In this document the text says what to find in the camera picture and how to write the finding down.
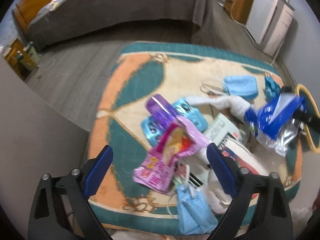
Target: wooden bed frame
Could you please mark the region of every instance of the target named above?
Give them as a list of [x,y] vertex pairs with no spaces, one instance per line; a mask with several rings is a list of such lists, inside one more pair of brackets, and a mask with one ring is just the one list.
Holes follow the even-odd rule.
[[15,4],[12,13],[17,25],[26,35],[29,23],[36,17],[38,11],[52,0],[20,0]]

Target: bed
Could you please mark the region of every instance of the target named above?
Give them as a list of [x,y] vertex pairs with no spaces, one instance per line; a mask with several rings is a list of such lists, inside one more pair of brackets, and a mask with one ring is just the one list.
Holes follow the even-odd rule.
[[195,25],[191,43],[213,46],[213,0],[21,0],[13,9],[16,22],[38,50],[123,22],[173,19]]

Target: wooden nightstand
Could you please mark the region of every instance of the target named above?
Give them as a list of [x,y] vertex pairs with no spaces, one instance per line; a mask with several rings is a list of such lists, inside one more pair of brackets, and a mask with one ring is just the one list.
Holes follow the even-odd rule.
[[[11,43],[10,47],[11,47],[10,50],[8,51],[8,53],[4,58],[8,62],[8,64],[12,67],[12,69],[15,71],[15,73],[22,80],[25,80],[26,75],[28,75],[29,72],[31,72],[32,70],[37,69],[38,66],[36,63],[32,61],[32,59],[28,56],[28,54],[23,50],[24,46],[18,38],[16,38]],[[23,58],[28,64],[27,71],[25,71],[26,69],[24,68],[24,66],[21,63],[19,63],[18,60],[16,59],[18,52],[20,52],[23,55]]]
[[[230,9],[233,3],[234,3],[234,0],[226,0],[224,4],[224,11],[228,14],[230,18],[231,18]],[[252,3],[253,3],[253,0],[237,0],[232,9],[233,18],[236,21],[242,24],[245,24],[249,16]]]

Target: white appliance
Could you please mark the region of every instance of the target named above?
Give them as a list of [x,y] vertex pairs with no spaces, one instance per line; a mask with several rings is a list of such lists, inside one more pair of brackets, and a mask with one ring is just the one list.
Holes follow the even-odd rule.
[[274,56],[287,34],[293,12],[285,0],[253,0],[245,27],[255,46]]

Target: ear loop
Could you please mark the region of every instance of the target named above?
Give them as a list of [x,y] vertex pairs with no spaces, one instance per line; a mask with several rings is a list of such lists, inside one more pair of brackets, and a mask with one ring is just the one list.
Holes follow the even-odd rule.
[[214,87],[212,85],[212,81],[217,82],[217,83],[222,83],[223,85],[225,84],[223,80],[221,80],[220,78],[211,78],[211,79],[204,79],[201,80],[201,85],[200,85],[200,90],[205,93],[205,94],[214,94],[214,95],[219,95],[219,96],[223,96],[223,95],[228,95],[228,93],[224,93],[222,91],[219,91],[216,89],[216,87]]
[[[196,195],[195,195],[195,191],[193,189],[193,187],[189,184],[189,178],[190,178],[190,166],[189,165],[186,165],[186,177],[183,177],[182,175],[180,175],[181,179],[184,180],[184,190],[187,190],[189,188],[189,191],[190,191],[190,195],[192,198],[195,198]],[[170,211],[170,200],[172,199],[172,197],[176,194],[176,189],[177,189],[177,186],[174,186],[173,189],[171,190],[171,193],[170,193],[170,197],[168,199],[168,203],[167,203],[167,212],[169,213],[169,215],[173,218],[173,219],[178,219],[176,217],[174,217]]]

